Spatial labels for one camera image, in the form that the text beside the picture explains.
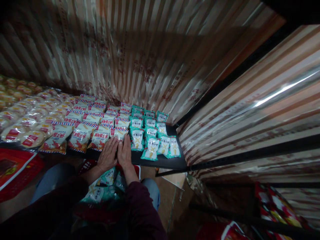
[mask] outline floor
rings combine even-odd
[[[56,155],[46,158],[45,169],[43,169],[37,178],[18,196],[0,204],[0,223],[29,204],[41,176],[47,169],[58,162],[69,162],[75,166],[79,166],[82,163],[82,159],[70,159],[60,156],[57,158]],[[181,190],[162,177],[155,178],[154,168],[141,167],[141,179],[144,178],[154,179],[159,187],[161,203],[158,213],[169,239],[176,239],[177,237],[195,239],[201,224],[212,218],[198,211],[189,210],[189,202],[196,196],[190,189],[187,181],[184,183],[184,190]]]

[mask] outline snack bag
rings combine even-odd
[[[128,128],[130,125],[130,120],[122,119],[122,118],[115,118],[114,119],[114,126],[120,128]]]
[[[110,112],[118,112],[119,111],[119,107],[116,107],[116,106],[113,106],[113,105],[108,105],[107,110],[110,111]]]
[[[157,111],[157,122],[166,122],[167,119],[168,119],[167,114]]]
[[[87,94],[80,94],[80,98],[87,101],[91,101],[92,103],[94,103],[94,101],[98,99],[96,96],[87,95]]]
[[[144,129],[130,128],[130,133],[132,137],[131,150],[143,151],[143,132],[144,132]]]
[[[157,151],[160,145],[161,139],[153,136],[147,136],[146,148],[143,150],[141,159],[157,161]]]
[[[125,114],[125,113],[118,113],[117,114],[117,118],[122,118],[122,119],[126,119],[129,120],[130,115]]]
[[[168,158],[181,157],[177,138],[175,136],[170,137],[170,149]]]
[[[130,128],[142,128],[143,120],[137,117],[129,117],[130,120]]]
[[[64,121],[70,122],[70,123],[81,122],[82,117],[83,117],[83,112],[67,111],[67,115],[66,115]]]
[[[123,141],[124,135],[126,135],[129,131],[126,128],[110,128],[110,137],[115,136],[118,140]]]
[[[139,111],[139,112],[143,113],[143,112],[144,112],[144,108],[133,105],[133,106],[132,106],[132,111],[133,111],[133,112]]]
[[[114,126],[114,119],[117,117],[115,114],[105,114],[101,119],[102,124],[109,124]]]
[[[156,122],[156,128],[158,129],[158,133],[163,133],[165,135],[167,134],[167,127],[164,122]]]
[[[152,117],[144,117],[144,125],[147,127],[156,127],[156,119]]]
[[[101,152],[110,137],[110,128],[113,128],[113,126],[100,124],[97,129],[93,131],[92,141],[88,148]]]
[[[103,115],[101,114],[94,114],[94,113],[85,113],[83,115],[83,121],[87,123],[99,124]]]
[[[39,124],[35,130],[44,132],[47,135],[47,138],[51,137],[53,134],[53,126],[48,123]]]
[[[97,128],[97,125],[87,122],[77,122],[76,128],[73,130],[68,146],[70,149],[86,153],[87,145],[92,132]]]
[[[120,113],[130,114],[132,109],[132,105],[121,103]]]
[[[21,145],[25,148],[40,147],[47,139],[47,135],[42,131],[30,131],[24,134],[21,139]]]
[[[156,115],[156,113],[155,113],[154,111],[145,110],[145,111],[144,111],[144,115],[147,116],[147,117],[152,117],[152,118],[154,118],[154,116]]]
[[[284,213],[284,218],[289,225],[295,227],[302,227],[300,224],[300,219],[294,212],[292,206],[281,196],[280,193],[274,187],[268,187],[269,194],[271,196],[271,201],[273,205],[280,211]]]
[[[132,117],[143,118],[143,113],[140,111],[132,111]]]
[[[47,153],[61,153],[66,154],[67,137],[72,133],[75,126],[74,123],[69,122],[52,122],[53,134],[40,147],[39,152]]]
[[[94,101],[94,105],[103,106],[104,109],[105,109],[106,106],[107,106],[107,102],[106,102],[106,101],[103,101],[103,100],[96,100],[96,101]]]
[[[115,172],[116,172],[116,168],[113,167],[110,170],[106,171],[104,174],[102,174],[98,181],[96,186],[100,186],[100,187],[108,187],[108,186],[112,186],[114,183],[114,179],[115,179]]]
[[[170,137],[162,133],[158,133],[158,137],[161,139],[161,143],[157,154],[163,154],[166,158],[168,158]]]
[[[14,124],[5,128],[1,133],[1,140],[4,142],[18,142],[28,132],[28,129],[21,124]]]
[[[102,114],[104,113],[104,106],[98,106],[98,105],[89,105],[88,106],[88,112],[89,113],[95,113],[95,114]]]

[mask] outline brown striped curtain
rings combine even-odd
[[[284,19],[250,1],[19,1],[1,72],[169,114],[177,122]]]
[[[301,26],[180,128],[188,165],[320,133],[320,26]],[[320,149],[192,173],[211,182],[320,181]],[[280,189],[320,227],[318,189]]]

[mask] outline wall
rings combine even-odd
[[[251,1],[19,1],[0,71],[179,120],[284,20]]]

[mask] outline red label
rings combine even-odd
[[[34,143],[34,141],[37,139],[38,139],[38,137],[33,136],[33,135],[29,135],[28,138],[26,140],[24,140],[22,145],[26,145],[26,146],[30,147]]]
[[[16,129],[11,129],[6,136],[6,139],[15,140],[18,136],[19,132]]]

